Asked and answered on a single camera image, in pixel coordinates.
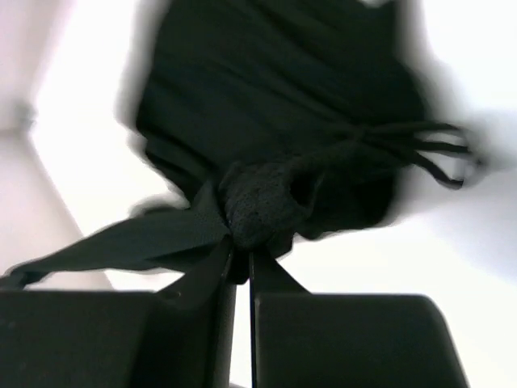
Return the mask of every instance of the white table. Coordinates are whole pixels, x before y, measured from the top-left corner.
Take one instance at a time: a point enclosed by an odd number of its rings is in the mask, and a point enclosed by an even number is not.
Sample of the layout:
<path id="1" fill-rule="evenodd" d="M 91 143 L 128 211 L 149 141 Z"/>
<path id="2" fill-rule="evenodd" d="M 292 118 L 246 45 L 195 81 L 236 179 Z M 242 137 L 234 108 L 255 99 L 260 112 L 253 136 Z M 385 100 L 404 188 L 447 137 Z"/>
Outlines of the white table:
<path id="1" fill-rule="evenodd" d="M 84 235 L 128 216 L 166 182 L 127 147 L 114 115 L 136 0 L 78 2 L 40 89 L 31 139 Z M 517 150 L 514 2 L 413 2 L 408 47 L 447 120 L 489 120 L 490 147 Z M 464 192 L 414 173 L 399 221 L 296 244 L 282 264 L 325 293 L 425 293 L 443 311 L 472 388 L 517 386 L 517 170 Z M 179 274 L 108 271 L 116 289 L 159 289 Z M 247 290 L 237 296 L 232 381 L 250 385 Z"/>

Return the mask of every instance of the black strap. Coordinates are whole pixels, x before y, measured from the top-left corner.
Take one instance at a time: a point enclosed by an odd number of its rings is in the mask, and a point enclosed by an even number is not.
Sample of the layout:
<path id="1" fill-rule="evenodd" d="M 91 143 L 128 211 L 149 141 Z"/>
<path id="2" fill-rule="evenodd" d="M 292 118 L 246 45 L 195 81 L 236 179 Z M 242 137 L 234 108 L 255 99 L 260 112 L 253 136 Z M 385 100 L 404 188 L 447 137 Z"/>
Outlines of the black strap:
<path id="1" fill-rule="evenodd" d="M 101 268 L 185 271 L 189 261 L 193 266 L 203 259 L 207 249 L 227 235 L 240 251 L 253 251 L 274 242 L 278 257 L 290 249 L 296 226 L 311 214 L 318 177 L 325 174 L 328 166 L 350 162 L 354 151 L 381 161 L 388 170 L 410 164 L 420 166 L 439 183 L 454 189 L 465 184 L 466 171 L 458 178 L 450 178 L 419 151 L 466 157 L 476 170 L 483 165 L 469 147 L 465 131 L 449 124 L 422 122 L 370 128 L 347 124 L 340 130 L 343 139 L 313 154 L 259 165 L 235 164 L 222 181 L 209 180 L 189 209 L 131 218 L 52 255 L 21 264 L 0 279 L 0 289 L 23 288 L 55 271 Z M 464 144 L 418 138 L 428 133 L 452 133 Z M 289 185 L 311 171 L 316 178 L 311 178 L 308 197 L 296 198 Z"/>

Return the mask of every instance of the knot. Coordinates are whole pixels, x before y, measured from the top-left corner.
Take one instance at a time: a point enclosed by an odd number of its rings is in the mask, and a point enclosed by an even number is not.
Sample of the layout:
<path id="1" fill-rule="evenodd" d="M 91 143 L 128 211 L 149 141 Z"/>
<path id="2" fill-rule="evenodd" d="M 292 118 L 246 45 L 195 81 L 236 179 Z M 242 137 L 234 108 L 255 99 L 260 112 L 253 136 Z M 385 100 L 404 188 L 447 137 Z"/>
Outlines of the knot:
<path id="1" fill-rule="evenodd" d="M 304 168 L 298 157 L 234 163 L 219 184 L 219 194 L 235 245 L 248 251 L 279 235 L 291 240 L 312 214 L 320 181 L 321 175 Z"/>

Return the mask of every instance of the garment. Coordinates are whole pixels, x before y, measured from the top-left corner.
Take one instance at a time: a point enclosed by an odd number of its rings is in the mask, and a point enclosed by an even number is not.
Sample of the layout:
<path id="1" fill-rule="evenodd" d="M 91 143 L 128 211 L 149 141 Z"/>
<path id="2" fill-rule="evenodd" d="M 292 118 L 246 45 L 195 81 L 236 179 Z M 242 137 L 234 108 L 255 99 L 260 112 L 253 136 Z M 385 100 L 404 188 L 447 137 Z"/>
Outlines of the garment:
<path id="1" fill-rule="evenodd" d="M 461 129 L 428 120 L 414 76 L 394 54 L 397 5 L 173 1 L 134 127 L 149 162 L 191 207 L 123 221 L 12 274 L 26 284 L 59 269 L 187 270 L 225 235 L 241 252 L 266 246 L 278 257 L 295 233 L 379 225 L 411 164 L 461 188 L 462 177 L 418 153 L 480 165 L 466 142 L 421 138 L 465 140 Z"/>

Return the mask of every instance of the black plastic part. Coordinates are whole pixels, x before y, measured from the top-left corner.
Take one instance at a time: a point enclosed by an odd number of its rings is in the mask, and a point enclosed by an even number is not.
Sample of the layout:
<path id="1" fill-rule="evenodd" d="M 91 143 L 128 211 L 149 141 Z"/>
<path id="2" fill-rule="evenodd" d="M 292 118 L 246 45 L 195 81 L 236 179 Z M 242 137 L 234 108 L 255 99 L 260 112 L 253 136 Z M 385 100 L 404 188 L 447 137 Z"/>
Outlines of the black plastic part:
<path id="1" fill-rule="evenodd" d="M 467 387 L 429 298 L 311 294 L 265 251 L 250 275 L 254 388 Z"/>
<path id="2" fill-rule="evenodd" d="M 0 386 L 227 388 L 231 260 L 225 239 L 159 293 L 0 292 Z"/>

